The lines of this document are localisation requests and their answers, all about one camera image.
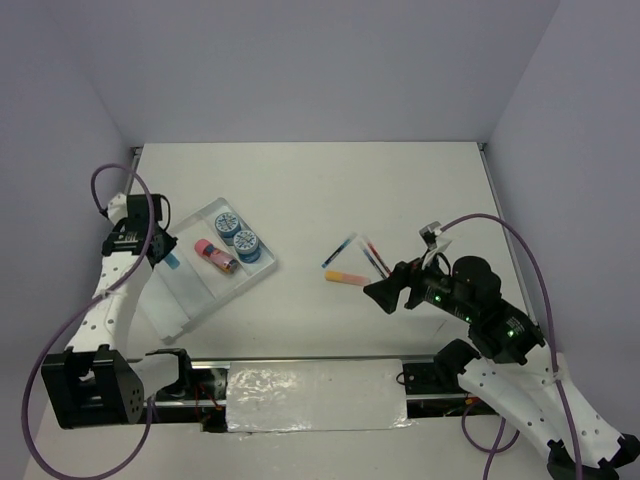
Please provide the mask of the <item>yellow pink highlighter pen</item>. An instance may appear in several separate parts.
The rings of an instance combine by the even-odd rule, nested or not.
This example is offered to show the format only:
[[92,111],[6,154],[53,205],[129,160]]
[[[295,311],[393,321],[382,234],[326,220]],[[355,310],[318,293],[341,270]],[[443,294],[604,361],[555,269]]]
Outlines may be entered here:
[[329,282],[358,287],[365,287],[371,283],[371,280],[368,277],[333,270],[327,270],[324,277],[325,280]]

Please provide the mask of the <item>pink sticky notes tube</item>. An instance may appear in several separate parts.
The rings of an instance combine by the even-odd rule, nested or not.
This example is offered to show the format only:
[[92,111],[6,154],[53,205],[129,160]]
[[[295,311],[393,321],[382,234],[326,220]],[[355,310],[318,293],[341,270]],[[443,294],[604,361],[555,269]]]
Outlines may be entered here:
[[224,274],[232,275],[239,268],[239,263],[233,256],[206,239],[198,240],[194,245],[194,250],[200,258]]

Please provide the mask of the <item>blue round splash-lid container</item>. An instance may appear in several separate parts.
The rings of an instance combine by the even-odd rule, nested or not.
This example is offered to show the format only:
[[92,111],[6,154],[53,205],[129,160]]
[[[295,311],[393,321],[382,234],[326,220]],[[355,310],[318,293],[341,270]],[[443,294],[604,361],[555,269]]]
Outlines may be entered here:
[[258,236],[249,229],[242,229],[234,235],[233,247],[239,260],[243,263],[255,263],[261,256],[261,242]]

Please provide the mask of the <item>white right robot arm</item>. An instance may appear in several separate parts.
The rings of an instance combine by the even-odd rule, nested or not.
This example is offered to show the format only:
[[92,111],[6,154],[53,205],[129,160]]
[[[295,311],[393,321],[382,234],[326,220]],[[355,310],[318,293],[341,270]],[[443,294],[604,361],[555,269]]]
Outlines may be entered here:
[[568,377],[541,329],[501,295],[501,280],[476,256],[456,260],[450,273],[400,262],[391,275],[364,287],[382,310],[422,303],[464,321],[465,340],[455,339],[434,357],[436,383],[462,389],[489,405],[519,430],[547,461],[554,479],[615,479],[618,468],[639,456],[639,440],[612,427]]

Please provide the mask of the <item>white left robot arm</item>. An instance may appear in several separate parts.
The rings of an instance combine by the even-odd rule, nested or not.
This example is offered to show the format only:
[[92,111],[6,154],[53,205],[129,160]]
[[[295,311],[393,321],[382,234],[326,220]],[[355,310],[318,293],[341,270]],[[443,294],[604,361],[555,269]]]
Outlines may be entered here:
[[159,349],[135,362],[125,353],[141,293],[177,244],[160,224],[169,209],[161,194],[118,194],[108,204],[113,229],[101,248],[98,302],[83,314],[65,350],[47,355],[41,366],[63,429],[134,424],[147,398],[164,392],[182,399],[195,389],[185,350]]

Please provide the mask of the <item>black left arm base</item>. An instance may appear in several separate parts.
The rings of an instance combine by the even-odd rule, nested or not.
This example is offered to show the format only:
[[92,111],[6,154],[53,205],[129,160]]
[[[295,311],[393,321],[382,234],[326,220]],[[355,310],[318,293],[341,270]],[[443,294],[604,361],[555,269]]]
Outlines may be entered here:
[[178,379],[155,394],[152,422],[197,425],[206,433],[227,433],[228,369],[194,367],[184,349],[151,352],[151,355],[160,354],[170,354],[178,359]]

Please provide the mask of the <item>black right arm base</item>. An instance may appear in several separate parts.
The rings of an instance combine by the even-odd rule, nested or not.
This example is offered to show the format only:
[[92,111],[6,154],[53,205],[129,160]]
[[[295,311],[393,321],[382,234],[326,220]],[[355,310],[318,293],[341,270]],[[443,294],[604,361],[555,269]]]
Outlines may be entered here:
[[469,406],[471,415],[496,414],[459,386],[443,382],[432,362],[403,363],[395,380],[404,388],[409,419],[461,417]]

